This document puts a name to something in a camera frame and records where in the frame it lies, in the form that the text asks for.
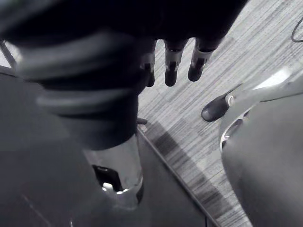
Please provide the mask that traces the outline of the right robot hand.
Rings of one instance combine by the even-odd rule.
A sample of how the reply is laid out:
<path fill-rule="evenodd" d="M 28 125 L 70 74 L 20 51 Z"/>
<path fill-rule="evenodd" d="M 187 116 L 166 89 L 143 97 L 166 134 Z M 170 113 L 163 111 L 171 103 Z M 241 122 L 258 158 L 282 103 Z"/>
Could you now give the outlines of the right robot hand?
<path fill-rule="evenodd" d="M 165 84 L 175 85 L 195 39 L 188 79 L 205 65 L 245 0 L 3 0 L 0 38 L 18 48 L 16 73 L 44 89 L 40 107 L 82 146 L 101 191 L 133 210 L 143 196 L 138 97 L 154 84 L 155 45 L 165 44 Z"/>

